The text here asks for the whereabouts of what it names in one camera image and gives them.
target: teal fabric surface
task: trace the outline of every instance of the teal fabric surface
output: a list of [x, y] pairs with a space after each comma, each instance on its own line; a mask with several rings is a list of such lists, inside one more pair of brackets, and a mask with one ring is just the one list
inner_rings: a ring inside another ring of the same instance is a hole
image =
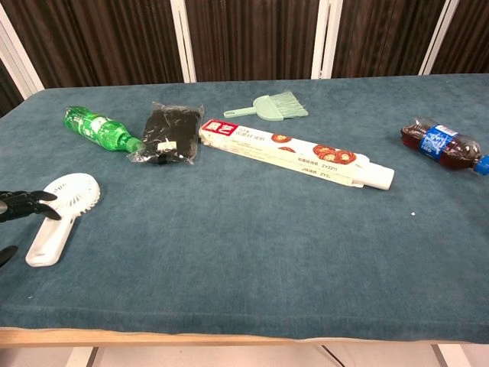
[[[343, 187], [201, 146], [193, 166], [131, 163], [63, 126], [86, 106], [141, 136], [153, 101], [221, 118], [293, 91], [304, 119], [234, 121], [367, 155], [390, 190]], [[489, 75], [49, 89], [0, 120], [0, 190], [85, 172], [97, 206], [50, 268], [24, 257], [43, 218], [2, 223], [0, 326], [489, 343], [489, 177], [405, 148], [429, 116], [489, 152]]]

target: brown curtain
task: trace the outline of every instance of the brown curtain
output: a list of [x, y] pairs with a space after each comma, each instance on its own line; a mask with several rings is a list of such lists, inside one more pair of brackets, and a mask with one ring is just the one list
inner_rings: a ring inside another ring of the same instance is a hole
[[432, 73], [489, 73], [488, 0], [460, 0]]
[[0, 117], [20, 105], [24, 99], [10, 77], [7, 68], [0, 61]]
[[170, 0], [2, 0], [46, 88], [182, 82]]
[[333, 77], [417, 74], [445, 0], [344, 0]]
[[198, 81], [310, 78], [319, 0], [186, 0]]

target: brush handle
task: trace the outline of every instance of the brush handle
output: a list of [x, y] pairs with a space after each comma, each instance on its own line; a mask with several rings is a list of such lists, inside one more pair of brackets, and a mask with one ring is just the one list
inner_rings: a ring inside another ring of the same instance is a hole
[[76, 216], [63, 216], [61, 220], [46, 218], [25, 257], [32, 267], [51, 266], [58, 262]]
[[255, 107], [247, 107], [246, 109], [232, 109], [231, 111], [224, 112], [224, 117], [240, 117], [240, 116], [248, 116], [254, 115], [257, 113]]

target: bottle label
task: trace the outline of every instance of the bottle label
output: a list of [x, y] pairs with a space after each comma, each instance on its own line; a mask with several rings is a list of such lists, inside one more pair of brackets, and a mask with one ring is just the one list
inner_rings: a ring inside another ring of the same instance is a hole
[[457, 134], [457, 132], [454, 132], [446, 126], [433, 126], [426, 132], [421, 141], [421, 145], [419, 146], [419, 150], [422, 153], [439, 160], [443, 149], [445, 149]]

